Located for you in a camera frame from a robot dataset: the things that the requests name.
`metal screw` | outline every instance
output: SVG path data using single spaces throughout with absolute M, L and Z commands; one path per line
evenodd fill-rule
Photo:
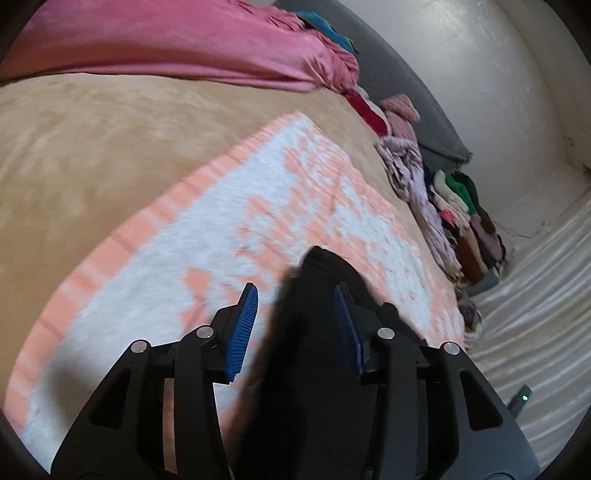
M 460 353 L 460 346 L 453 342 L 447 342 L 445 345 L 443 345 L 443 349 L 450 355 L 457 355 Z
M 209 325 L 202 325 L 197 329 L 197 336 L 199 338 L 211 338 L 213 334 L 213 328 L 211 328 Z
M 382 327 L 380 328 L 380 330 L 378 330 L 378 336 L 385 340 L 392 340 L 394 338 L 394 335 L 396 334 L 394 333 L 394 330 L 392 330 L 391 328 Z
M 131 344 L 131 351 L 133 353 L 142 353 L 148 348 L 148 344 L 143 340 L 138 340 Z

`beige blanket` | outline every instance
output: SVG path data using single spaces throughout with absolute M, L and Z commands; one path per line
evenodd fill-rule
M 23 80 L 0 88 L 0 395 L 45 303 L 90 250 L 181 177 L 293 111 L 398 208 L 443 280 L 388 183 L 374 133 L 335 93 L 148 76 Z

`pink sheet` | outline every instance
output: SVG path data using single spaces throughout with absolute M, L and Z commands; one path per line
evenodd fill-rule
M 359 66 L 275 7 L 242 0 L 48 0 L 0 65 L 0 80 L 67 72 L 342 92 L 356 85 Z

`wire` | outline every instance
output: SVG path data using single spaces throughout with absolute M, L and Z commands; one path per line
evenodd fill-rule
M 519 232 L 516 232 L 516 231 L 515 231 L 515 230 L 513 230 L 512 228 L 507 228 L 507 227 L 504 227 L 504 226 L 502 226 L 500 223 L 498 223 L 497 221 L 493 220 L 492 218 L 491 218 L 491 220 L 492 220 L 492 222 L 493 222 L 493 223 L 494 223 L 494 224 L 495 224 L 495 225 L 496 225 L 498 228 L 500 228 L 501 230 L 503 230 L 503 231 L 504 231 L 505 233 L 507 233 L 508 235 L 511 235 L 511 236 L 518 236 L 518 237 L 521 237 L 521 238 L 529 238 L 529 239 L 531 240 L 531 237 L 530 237 L 530 236 L 527 236 L 527 235 L 521 235 Z

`gray blanket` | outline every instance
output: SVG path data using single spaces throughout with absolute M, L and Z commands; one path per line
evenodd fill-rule
M 359 85 L 376 103 L 396 93 L 406 93 L 421 115 L 414 125 L 425 165 L 433 171 L 456 170 L 472 153 L 460 140 L 435 97 L 412 68 L 367 23 L 337 0 L 277 0 L 289 11 L 316 12 L 340 34 L 348 36 L 358 51 Z

